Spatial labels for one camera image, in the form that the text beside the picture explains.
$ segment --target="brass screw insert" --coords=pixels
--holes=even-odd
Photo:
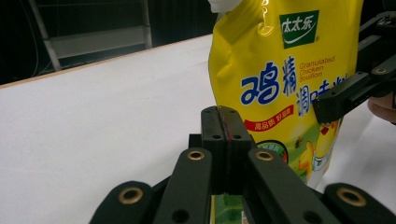
[[[376,69],[375,71],[376,71],[378,74],[384,74],[384,73],[387,72],[387,69],[385,69],[385,68],[378,68],[378,69]]]
[[[264,151],[258,151],[256,153],[256,157],[262,161],[271,161],[274,158],[274,156],[271,153]]]
[[[367,204],[366,199],[353,189],[340,188],[337,190],[337,196],[345,203],[349,203],[357,207],[363,207]]]
[[[143,190],[137,187],[123,189],[119,195],[119,201],[123,204],[137,203],[143,197]]]
[[[187,157],[192,161],[200,161],[205,157],[205,153],[202,151],[192,151]]]

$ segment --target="dark background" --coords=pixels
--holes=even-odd
[[[76,35],[142,24],[139,0],[36,0],[49,36]],[[148,0],[153,47],[212,33],[216,14],[207,0]],[[382,2],[364,1],[362,21],[381,12]],[[0,84],[53,72],[28,0],[0,1]],[[62,59],[63,69],[144,46]]]

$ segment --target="package image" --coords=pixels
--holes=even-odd
[[[217,105],[236,109],[257,146],[277,152],[311,188],[329,167],[341,123],[319,124],[312,103],[355,73],[361,7],[361,0],[242,0],[214,28]],[[218,205],[225,197],[216,199],[217,215],[232,207]]]

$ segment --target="white cap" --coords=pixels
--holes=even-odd
[[[212,12],[228,12],[236,8],[242,0],[208,0]]]

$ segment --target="white table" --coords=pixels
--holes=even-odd
[[[0,223],[88,223],[118,184],[169,176],[215,104],[211,36],[0,87]],[[346,116],[323,184],[367,190],[396,213],[393,126]]]

